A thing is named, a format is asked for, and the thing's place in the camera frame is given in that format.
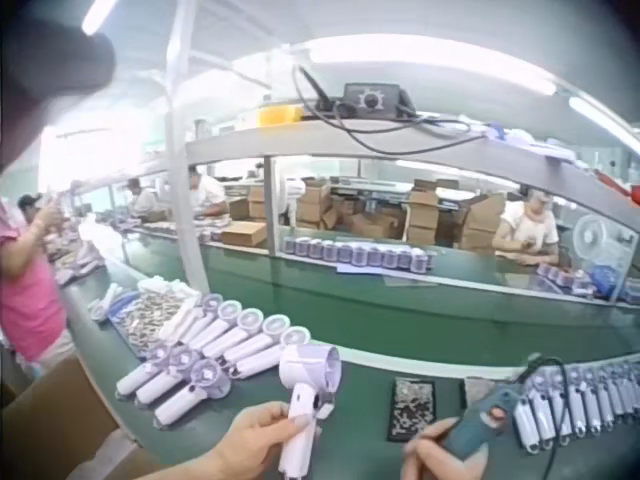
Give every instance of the ceiling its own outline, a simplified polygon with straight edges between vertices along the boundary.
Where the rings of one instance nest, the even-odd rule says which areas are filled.
[[[92,0],[34,2],[39,15],[81,24]],[[627,121],[640,120],[640,56],[613,16],[596,0],[201,0],[192,49],[213,59],[245,55],[309,39],[357,33],[405,33],[495,49],[538,65],[580,87]],[[145,107],[160,90],[135,72],[163,71],[176,0],[119,0],[101,32],[113,42],[118,72],[108,89],[74,115]],[[192,58],[189,75],[213,64]],[[408,64],[321,65],[314,72],[331,93],[349,81],[400,83],[420,110],[466,113],[567,143],[617,145],[569,109],[566,98],[539,97],[519,87],[459,71]],[[210,117],[232,115],[232,102],[203,102]]]

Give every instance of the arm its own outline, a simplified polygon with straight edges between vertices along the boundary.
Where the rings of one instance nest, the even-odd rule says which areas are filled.
[[[501,220],[500,226],[491,241],[491,247],[503,252],[522,252],[523,250],[526,250],[527,245],[525,245],[525,242],[508,239],[512,234],[513,227],[511,224],[506,220]]]
[[[38,254],[46,225],[42,220],[33,221],[26,233],[15,240],[6,241],[0,247],[0,272],[3,277],[16,279],[27,269],[33,257]]]
[[[229,205],[226,201],[223,201],[206,207],[204,209],[203,215],[206,217],[219,217],[220,215],[224,215],[225,213],[229,213]]]

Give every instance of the woman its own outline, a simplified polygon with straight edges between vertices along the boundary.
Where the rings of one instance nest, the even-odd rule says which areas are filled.
[[[49,228],[62,221],[51,203],[26,225],[0,200],[0,328],[24,360],[45,372],[75,350],[67,314],[42,250]]]
[[[508,202],[491,246],[521,265],[557,264],[558,230],[549,194],[532,190],[525,202]]]

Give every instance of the fluorescent light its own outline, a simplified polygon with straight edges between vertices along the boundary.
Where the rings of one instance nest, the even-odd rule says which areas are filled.
[[[631,150],[640,155],[640,139],[633,133],[625,129],[621,124],[619,124],[605,112],[596,108],[580,97],[571,97],[569,99],[569,106],[576,112],[581,113],[582,115],[587,117],[595,124],[600,125],[611,135],[616,137]]]
[[[82,31],[87,35],[96,33],[116,4],[116,1],[117,0],[96,0],[93,2],[87,16],[84,17],[84,21],[82,22]]]
[[[553,76],[542,68],[495,50],[453,40],[365,34],[319,38],[306,46],[315,63],[422,63],[499,78],[542,95],[556,92]]]

